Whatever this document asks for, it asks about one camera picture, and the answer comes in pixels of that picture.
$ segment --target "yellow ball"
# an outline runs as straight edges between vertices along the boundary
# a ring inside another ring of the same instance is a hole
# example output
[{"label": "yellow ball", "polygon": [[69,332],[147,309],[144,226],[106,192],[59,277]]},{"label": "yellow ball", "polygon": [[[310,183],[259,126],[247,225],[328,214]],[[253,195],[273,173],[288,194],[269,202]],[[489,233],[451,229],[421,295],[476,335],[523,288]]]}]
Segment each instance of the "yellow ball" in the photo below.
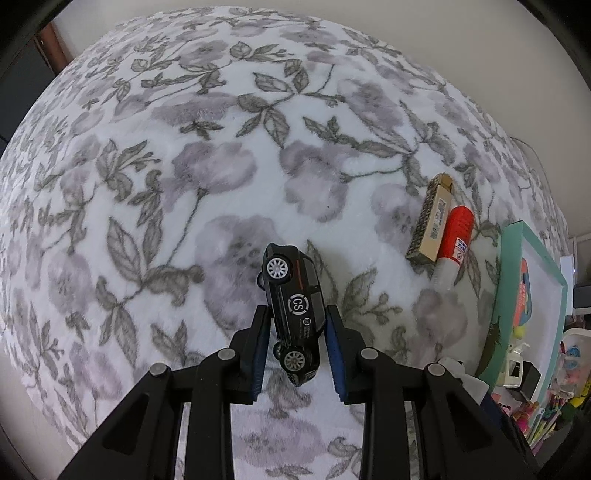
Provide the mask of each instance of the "yellow ball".
[{"label": "yellow ball", "polygon": [[513,336],[519,340],[521,340],[525,333],[527,332],[527,327],[525,325],[513,327]]}]

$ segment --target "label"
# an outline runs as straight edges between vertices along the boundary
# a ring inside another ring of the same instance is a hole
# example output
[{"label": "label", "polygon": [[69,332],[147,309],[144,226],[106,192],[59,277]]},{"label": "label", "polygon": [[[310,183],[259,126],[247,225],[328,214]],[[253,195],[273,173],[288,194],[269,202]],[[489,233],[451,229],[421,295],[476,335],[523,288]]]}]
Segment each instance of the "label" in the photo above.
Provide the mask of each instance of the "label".
[{"label": "label", "polygon": [[295,293],[287,300],[287,309],[294,315],[305,314],[309,307],[308,299],[301,293]]},{"label": "label", "polygon": [[431,228],[430,237],[433,240],[437,240],[437,237],[439,236],[439,229],[441,228],[441,223],[443,222],[443,215],[445,214],[446,206],[447,202],[440,198],[437,202],[437,210],[435,212],[435,218],[433,220],[433,227]]},{"label": "label", "polygon": [[468,250],[468,246],[466,242],[461,238],[456,238],[456,246],[453,249],[452,258],[457,260],[459,264],[462,263],[464,260],[464,256],[466,255],[466,251]]}]

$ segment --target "silver wheel rim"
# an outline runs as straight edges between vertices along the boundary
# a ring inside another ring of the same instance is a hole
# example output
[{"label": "silver wheel rim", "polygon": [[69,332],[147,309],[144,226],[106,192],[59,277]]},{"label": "silver wheel rim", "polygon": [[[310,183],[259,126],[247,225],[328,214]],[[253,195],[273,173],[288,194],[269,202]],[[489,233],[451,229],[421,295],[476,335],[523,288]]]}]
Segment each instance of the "silver wheel rim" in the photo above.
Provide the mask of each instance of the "silver wheel rim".
[{"label": "silver wheel rim", "polygon": [[285,364],[285,368],[290,372],[299,372],[306,364],[306,357],[302,352],[292,350],[291,352],[287,352],[283,363]]},{"label": "silver wheel rim", "polygon": [[287,262],[282,258],[271,258],[267,262],[267,273],[275,280],[280,280],[287,276]]}]

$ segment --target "glue stick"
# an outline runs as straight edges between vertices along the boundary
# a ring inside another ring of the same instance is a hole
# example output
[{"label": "glue stick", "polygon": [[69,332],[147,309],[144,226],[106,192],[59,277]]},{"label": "glue stick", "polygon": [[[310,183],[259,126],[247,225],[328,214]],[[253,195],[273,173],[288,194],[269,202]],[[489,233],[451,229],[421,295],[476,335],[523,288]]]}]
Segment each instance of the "glue stick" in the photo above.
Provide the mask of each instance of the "glue stick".
[{"label": "glue stick", "polygon": [[468,207],[460,205],[449,213],[431,277],[433,290],[445,292],[453,287],[470,247],[473,224],[474,214]]}]

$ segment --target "metal screw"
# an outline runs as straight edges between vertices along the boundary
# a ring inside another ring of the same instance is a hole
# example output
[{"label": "metal screw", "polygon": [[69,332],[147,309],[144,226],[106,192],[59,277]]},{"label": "metal screw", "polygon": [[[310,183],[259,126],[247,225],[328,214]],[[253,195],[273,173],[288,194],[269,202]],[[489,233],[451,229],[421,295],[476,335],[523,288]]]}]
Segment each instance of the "metal screw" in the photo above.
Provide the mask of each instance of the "metal screw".
[{"label": "metal screw", "polygon": [[431,375],[435,375],[436,377],[440,377],[445,373],[445,367],[440,364],[431,364],[427,367],[427,370]]},{"label": "metal screw", "polygon": [[164,375],[166,373],[167,368],[168,367],[166,364],[157,362],[150,367],[150,374],[152,374],[153,377],[159,377],[160,375]]},{"label": "metal screw", "polygon": [[366,360],[375,360],[378,357],[378,351],[375,348],[364,348],[361,350],[361,356]]},{"label": "metal screw", "polygon": [[231,348],[222,348],[218,353],[217,356],[220,360],[231,360],[236,356],[236,352]]}]

